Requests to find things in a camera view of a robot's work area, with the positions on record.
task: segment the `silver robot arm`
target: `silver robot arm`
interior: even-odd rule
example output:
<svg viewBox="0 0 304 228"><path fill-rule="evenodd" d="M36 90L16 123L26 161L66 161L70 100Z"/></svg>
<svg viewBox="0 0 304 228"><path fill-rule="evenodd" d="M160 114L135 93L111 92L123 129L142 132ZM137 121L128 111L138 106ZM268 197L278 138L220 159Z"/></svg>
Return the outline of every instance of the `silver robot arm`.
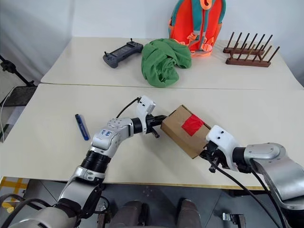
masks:
<svg viewBox="0 0 304 228"><path fill-rule="evenodd" d="M151 99L142 96L136 109L138 117L111 119L94 135L85 159L62 190L58 203L10 228L74 228L81 219L92 216L100 199L107 165L118 146L136 133L159 137L153 127L161 125L166 116L153 116L154 107Z"/></svg>
<svg viewBox="0 0 304 228"><path fill-rule="evenodd" d="M207 150L202 152L202 158L206 159L208 153L217 166L262 174L289 225L304 226L304 169L287 156L283 146L265 143L241 147L230 133L217 125L206 140Z"/></svg>

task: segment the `cardboard box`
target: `cardboard box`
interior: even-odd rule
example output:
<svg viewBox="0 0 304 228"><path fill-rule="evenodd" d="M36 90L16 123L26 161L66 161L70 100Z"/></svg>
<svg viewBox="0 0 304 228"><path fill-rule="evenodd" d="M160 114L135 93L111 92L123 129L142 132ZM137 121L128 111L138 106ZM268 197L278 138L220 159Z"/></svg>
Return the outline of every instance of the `cardboard box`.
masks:
<svg viewBox="0 0 304 228"><path fill-rule="evenodd" d="M195 158L206 146L206 135L211 128L181 105L162 122L161 129L191 158Z"/></svg>

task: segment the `gray floor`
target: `gray floor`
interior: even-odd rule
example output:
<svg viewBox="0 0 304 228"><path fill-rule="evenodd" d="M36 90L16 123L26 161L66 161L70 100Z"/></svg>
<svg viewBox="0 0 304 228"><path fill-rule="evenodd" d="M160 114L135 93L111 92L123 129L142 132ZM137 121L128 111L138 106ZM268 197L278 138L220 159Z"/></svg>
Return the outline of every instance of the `gray floor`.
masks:
<svg viewBox="0 0 304 228"><path fill-rule="evenodd" d="M41 198L49 204L54 204L59 197L64 184L48 180L31 180L28 185L26 198ZM149 204L149 225L175 227L176 207L180 198L188 198L195 202L201 215L203 228L237 228L230 222L224 222L220 216L223 212L244 214L247 228L275 228L275 224L249 196L230 197L219 189L203 189L189 187L145 186L108 184L103 191L110 204L120 208L131 200L140 200ZM270 200L266 195L258 196L278 220ZM26 207L15 217L13 223L20 221L35 210ZM7 212L1 208L0 225L7 217ZM84 219L80 228L96 228L97 215Z"/></svg>

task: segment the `white table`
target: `white table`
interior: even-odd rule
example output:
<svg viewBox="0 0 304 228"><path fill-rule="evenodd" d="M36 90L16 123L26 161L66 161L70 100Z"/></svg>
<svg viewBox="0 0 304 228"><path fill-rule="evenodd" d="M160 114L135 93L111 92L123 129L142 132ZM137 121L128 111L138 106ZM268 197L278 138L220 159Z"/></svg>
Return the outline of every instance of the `white table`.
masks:
<svg viewBox="0 0 304 228"><path fill-rule="evenodd" d="M143 78L140 54L120 62L116 69L110 68L103 61L104 51L114 51L128 41L127 38L73 37L41 82L151 87ZM134 41L146 44L150 40ZM303 89L278 53L269 68L232 66L225 64L229 55L222 51L226 45L227 41L219 40L210 57L194 58L189 69L177 68L180 79L170 88Z"/></svg>
<svg viewBox="0 0 304 228"><path fill-rule="evenodd" d="M304 166L304 91L158 89L40 84L4 144L0 175L66 181L84 159L84 141L74 118L82 114L91 137L134 97L147 95L154 115L180 104L213 126L218 124L242 145L277 142ZM122 115L135 117L135 106ZM162 130L161 137L135 135L123 142L109 164L105 182L235 188L209 163L192 160ZM228 171L244 185L259 186L252 175Z"/></svg>

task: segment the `red tape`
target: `red tape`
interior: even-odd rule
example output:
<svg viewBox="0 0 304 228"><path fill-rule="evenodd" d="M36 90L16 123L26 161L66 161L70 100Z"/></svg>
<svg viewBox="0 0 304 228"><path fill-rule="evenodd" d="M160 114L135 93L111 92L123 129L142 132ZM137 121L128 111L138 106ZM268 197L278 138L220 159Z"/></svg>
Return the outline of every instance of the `red tape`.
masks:
<svg viewBox="0 0 304 228"><path fill-rule="evenodd" d="M192 136L201 128L202 125L204 125L204 122L196 115L192 115L181 127L188 133L188 135Z"/></svg>

